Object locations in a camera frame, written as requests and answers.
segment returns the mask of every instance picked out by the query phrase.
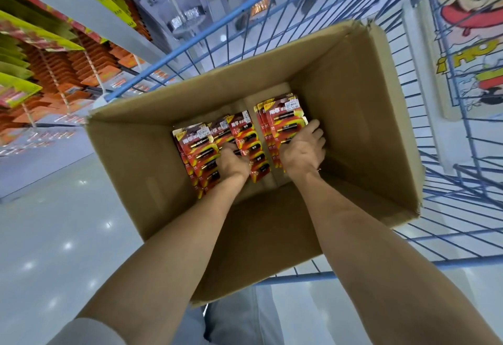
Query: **barcode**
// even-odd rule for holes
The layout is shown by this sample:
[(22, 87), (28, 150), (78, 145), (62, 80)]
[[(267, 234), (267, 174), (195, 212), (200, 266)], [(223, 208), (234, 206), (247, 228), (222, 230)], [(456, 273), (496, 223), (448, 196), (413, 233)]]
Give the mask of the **barcode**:
[(208, 128), (208, 127), (201, 128), (201, 129), (199, 129), (199, 130), (196, 132), (196, 134), (197, 134), (197, 137), (198, 137), (198, 138), (203, 138), (203, 137), (206, 137), (206, 136), (208, 136), (210, 133), (211, 133), (211, 132), (210, 132), (210, 128)]
[(246, 123), (251, 123), (250, 115), (248, 114), (248, 111), (243, 111), (243, 119)]
[(289, 102), (285, 103), (285, 109), (287, 111), (291, 111), (291, 110), (294, 110), (295, 108), (299, 108), (299, 107), (300, 107), (300, 103), (299, 103), (298, 99), (292, 99)]

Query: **gray sleeve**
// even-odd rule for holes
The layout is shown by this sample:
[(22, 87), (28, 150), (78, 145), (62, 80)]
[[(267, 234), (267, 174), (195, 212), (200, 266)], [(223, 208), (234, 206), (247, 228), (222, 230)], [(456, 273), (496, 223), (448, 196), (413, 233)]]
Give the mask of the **gray sleeve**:
[(91, 318), (77, 318), (66, 324), (47, 345), (126, 345), (104, 323)]

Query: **open box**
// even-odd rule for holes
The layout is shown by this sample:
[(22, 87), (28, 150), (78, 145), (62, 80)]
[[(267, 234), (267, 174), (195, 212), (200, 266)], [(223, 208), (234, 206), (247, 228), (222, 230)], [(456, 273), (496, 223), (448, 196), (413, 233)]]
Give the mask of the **open box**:
[[(172, 130), (245, 109), (258, 127), (253, 106), (288, 91), (321, 120), (328, 183), (387, 226), (418, 217), (424, 169), (386, 35), (348, 21), (92, 113), (91, 142), (144, 240), (196, 202)], [(272, 167), (231, 207), (192, 303), (319, 254), (299, 192)]]

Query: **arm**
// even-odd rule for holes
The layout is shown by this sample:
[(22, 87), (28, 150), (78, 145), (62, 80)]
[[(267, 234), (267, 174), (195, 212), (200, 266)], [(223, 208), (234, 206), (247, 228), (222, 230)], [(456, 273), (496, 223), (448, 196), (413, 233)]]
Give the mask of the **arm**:
[(142, 245), (96, 292), (78, 317), (114, 329), (128, 345), (171, 342), (210, 260), (249, 159), (225, 144), (217, 159), (222, 181), (201, 201)]
[(433, 264), (318, 174), (323, 132), (313, 120), (281, 161), (307, 205), (319, 244), (378, 344), (501, 344), (468, 299)]

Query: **colorful poster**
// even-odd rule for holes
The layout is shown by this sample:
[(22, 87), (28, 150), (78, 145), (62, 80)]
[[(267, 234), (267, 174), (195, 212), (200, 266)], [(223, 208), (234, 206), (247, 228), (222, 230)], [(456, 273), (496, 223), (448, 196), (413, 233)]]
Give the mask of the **colorful poster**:
[[(419, 8), (444, 116), (461, 119), (454, 82), (468, 117), (503, 113), (503, 0), (431, 1), (422, 0)], [(442, 35), (454, 72), (449, 71)]]

